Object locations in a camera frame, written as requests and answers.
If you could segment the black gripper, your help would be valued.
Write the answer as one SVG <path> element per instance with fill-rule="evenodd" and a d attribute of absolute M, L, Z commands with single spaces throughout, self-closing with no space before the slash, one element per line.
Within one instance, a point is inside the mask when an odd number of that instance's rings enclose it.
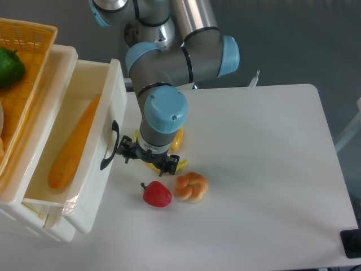
<path fill-rule="evenodd" d="M 177 171 L 180 156 L 168 156 L 167 153 L 168 150 L 156 151 L 150 148 L 145 150 L 137 141 L 134 143 L 132 139 L 126 135 L 121 138 L 119 146 L 116 149 L 116 154 L 125 159 L 125 164 L 127 164 L 129 160 L 140 159 L 146 163 L 153 164 L 159 169 L 159 177 L 162 177 L 164 173 L 173 176 Z"/>

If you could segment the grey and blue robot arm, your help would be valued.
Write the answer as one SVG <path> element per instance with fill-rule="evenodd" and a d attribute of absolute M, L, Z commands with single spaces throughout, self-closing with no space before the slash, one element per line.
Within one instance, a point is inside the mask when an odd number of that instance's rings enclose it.
<path fill-rule="evenodd" d="M 135 44 L 125 56 L 142 120 L 137 139 L 117 137 L 114 153 L 175 174 L 177 155 L 168 151 L 187 116 L 179 86 L 235 72 L 240 51 L 220 33 L 209 1 L 90 1 L 98 23 L 117 15 L 135 21 Z"/>

